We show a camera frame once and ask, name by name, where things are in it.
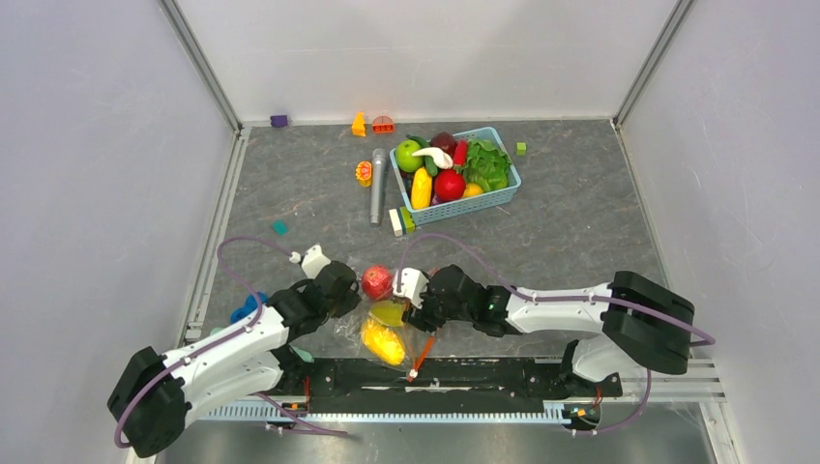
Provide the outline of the red toy apple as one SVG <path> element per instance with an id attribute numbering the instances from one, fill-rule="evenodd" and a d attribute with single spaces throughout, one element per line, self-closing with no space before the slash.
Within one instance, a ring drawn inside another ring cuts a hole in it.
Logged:
<path id="1" fill-rule="evenodd" d="M 393 294 L 393 273 L 383 266 L 371 266 L 362 276 L 362 289 L 372 301 L 384 301 Z"/>

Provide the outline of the clear zip top bag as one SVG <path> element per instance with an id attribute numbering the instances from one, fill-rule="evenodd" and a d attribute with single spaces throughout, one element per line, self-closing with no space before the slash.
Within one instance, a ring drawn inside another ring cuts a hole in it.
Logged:
<path id="1" fill-rule="evenodd" d="M 355 272 L 362 301 L 349 314 L 345 336 L 366 361 L 396 371 L 413 384 L 436 341 L 435 328 L 411 318 L 421 314 L 430 276 L 412 268 L 366 265 Z"/>

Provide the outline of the yellow-green toy fruit slice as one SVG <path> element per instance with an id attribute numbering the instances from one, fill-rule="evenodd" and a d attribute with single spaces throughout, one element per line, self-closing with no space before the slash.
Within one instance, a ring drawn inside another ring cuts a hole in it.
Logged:
<path id="1" fill-rule="evenodd" d="M 368 315 L 383 326 L 401 327 L 404 325 L 403 316 L 406 310 L 405 302 L 381 301 L 371 306 Z"/>

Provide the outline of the yellow toy mango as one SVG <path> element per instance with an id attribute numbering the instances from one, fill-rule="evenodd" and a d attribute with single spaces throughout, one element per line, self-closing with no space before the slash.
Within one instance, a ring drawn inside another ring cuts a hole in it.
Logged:
<path id="1" fill-rule="evenodd" d="M 371 354 L 388 365 L 400 365 L 405 360 L 406 349 L 401 337 L 373 319 L 363 323 L 362 342 Z"/>

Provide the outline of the red toy tomato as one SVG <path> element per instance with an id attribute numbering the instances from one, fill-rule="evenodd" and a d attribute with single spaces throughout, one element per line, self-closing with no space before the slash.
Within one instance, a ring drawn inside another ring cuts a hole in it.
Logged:
<path id="1" fill-rule="evenodd" d="M 461 199 L 465 190 L 466 181 L 453 169 L 441 170 L 433 182 L 433 193 L 440 203 Z"/>

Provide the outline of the green toy cucumber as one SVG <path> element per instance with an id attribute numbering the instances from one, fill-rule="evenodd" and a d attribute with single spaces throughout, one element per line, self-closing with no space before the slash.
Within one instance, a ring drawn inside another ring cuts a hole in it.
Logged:
<path id="1" fill-rule="evenodd" d="M 430 147 L 430 143 L 428 142 L 427 139 L 424 139 L 422 137 L 419 137 L 417 135 L 412 135 L 412 134 L 406 134 L 405 137 L 408 140 L 412 140 L 412 141 L 417 142 L 422 149 Z M 424 167 L 425 167 L 425 170 L 426 170 L 427 174 L 431 178 L 434 178 L 438 174 L 439 170 L 438 170 L 438 166 L 434 162 L 433 157 L 431 155 L 423 155 L 423 156 L 421 156 L 421 159 L 424 161 Z"/>

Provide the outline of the white toy garlic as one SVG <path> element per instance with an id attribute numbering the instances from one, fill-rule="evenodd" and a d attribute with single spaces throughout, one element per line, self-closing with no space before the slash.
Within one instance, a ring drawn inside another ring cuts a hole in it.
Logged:
<path id="1" fill-rule="evenodd" d="M 439 169 L 451 169 L 454 167 L 453 158 L 437 147 L 426 147 L 420 150 L 415 151 L 412 154 L 413 157 L 428 157 L 431 158 L 432 162 L 439 168 Z"/>

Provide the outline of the red toy chili pepper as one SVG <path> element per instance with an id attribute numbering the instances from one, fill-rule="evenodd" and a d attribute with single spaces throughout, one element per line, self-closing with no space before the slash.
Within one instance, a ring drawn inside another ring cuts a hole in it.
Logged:
<path id="1" fill-rule="evenodd" d="M 460 169 L 465 165 L 468 149 L 469 142 L 467 140 L 462 139 L 457 142 L 453 154 L 454 169 Z"/>

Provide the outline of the dark red toy peach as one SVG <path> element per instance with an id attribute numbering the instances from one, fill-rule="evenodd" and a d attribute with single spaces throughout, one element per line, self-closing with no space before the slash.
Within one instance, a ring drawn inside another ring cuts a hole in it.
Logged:
<path id="1" fill-rule="evenodd" d="M 453 157 L 457 147 L 457 140 L 451 133 L 447 131 L 441 131 L 429 140 L 429 145 L 431 147 L 439 148 L 445 153 L 447 153 L 450 157 Z"/>

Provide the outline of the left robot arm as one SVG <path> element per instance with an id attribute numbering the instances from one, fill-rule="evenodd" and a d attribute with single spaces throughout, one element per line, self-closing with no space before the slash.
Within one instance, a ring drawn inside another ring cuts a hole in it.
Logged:
<path id="1" fill-rule="evenodd" d="M 356 273 L 331 261 L 219 333 L 164 354 L 137 351 L 106 401 L 116 444 L 150 457 L 221 406 L 257 392 L 299 391 L 308 362 L 292 341 L 356 308 L 358 290 Z"/>

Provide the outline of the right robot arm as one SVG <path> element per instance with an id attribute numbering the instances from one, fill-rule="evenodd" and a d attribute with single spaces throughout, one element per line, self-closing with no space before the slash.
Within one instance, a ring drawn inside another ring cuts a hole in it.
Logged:
<path id="1" fill-rule="evenodd" d="M 667 375 L 688 371 L 693 304 L 633 272 L 619 271 L 592 287 L 539 291 L 482 285 L 456 265 L 433 275 L 404 268 L 393 293 L 409 303 L 404 322 L 427 333 L 451 321 L 494 337 L 584 333 L 569 343 L 558 369 L 561 387 L 571 394 L 636 366 Z"/>

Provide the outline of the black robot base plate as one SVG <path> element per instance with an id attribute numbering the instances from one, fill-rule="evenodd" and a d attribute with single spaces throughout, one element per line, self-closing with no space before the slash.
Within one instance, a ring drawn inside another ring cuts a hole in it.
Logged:
<path id="1" fill-rule="evenodd" d="M 301 397 L 319 414 L 537 413 L 544 402 L 619 398 L 621 378 L 593 383 L 563 362 L 537 358 L 428 358 L 414 380 L 355 358 L 316 358 L 285 368 L 272 398 Z"/>

